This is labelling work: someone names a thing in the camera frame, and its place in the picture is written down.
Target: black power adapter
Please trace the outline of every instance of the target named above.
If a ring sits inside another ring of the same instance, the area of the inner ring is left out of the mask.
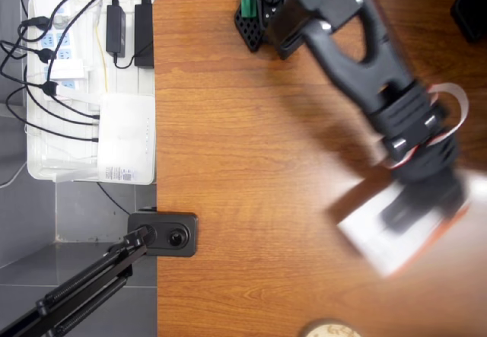
[[[154,44],[152,44],[152,2],[142,0],[140,5],[135,6],[135,60],[136,67],[154,67]]]
[[[125,57],[126,16],[118,0],[107,6],[107,53],[113,58]]]

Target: sticker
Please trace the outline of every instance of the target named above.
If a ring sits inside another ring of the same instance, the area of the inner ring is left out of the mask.
[[[105,180],[134,181],[134,171],[124,167],[105,167]]]

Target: wooden table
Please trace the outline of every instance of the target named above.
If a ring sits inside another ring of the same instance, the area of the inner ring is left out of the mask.
[[[306,47],[250,53],[239,0],[156,1],[158,209],[200,222],[193,258],[158,260],[159,335],[295,337],[321,318],[370,337],[487,335],[487,45],[461,37],[453,1],[379,0],[415,73],[472,104],[470,211],[388,280],[336,227],[390,182],[358,109]],[[337,40],[363,55],[355,22]]]

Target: gray floor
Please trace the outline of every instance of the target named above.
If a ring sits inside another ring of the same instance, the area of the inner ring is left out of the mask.
[[[33,308],[36,300],[90,265],[109,243],[57,243],[0,269],[0,329]],[[156,258],[134,265],[127,286],[69,333],[81,336],[157,334]]]
[[[105,190],[128,212],[156,206],[156,186],[105,183]],[[60,242],[115,242],[127,233],[128,215],[96,183],[56,185],[56,239]]]

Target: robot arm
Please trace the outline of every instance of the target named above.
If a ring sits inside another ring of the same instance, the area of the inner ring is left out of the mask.
[[[366,56],[349,58],[333,34],[358,16],[365,34]],[[288,58],[306,43],[332,83],[357,104],[383,138],[396,162],[393,175],[403,183],[425,180],[450,167],[459,153],[446,132],[447,116],[406,66],[393,44],[374,0],[286,0],[269,22],[266,36]]]

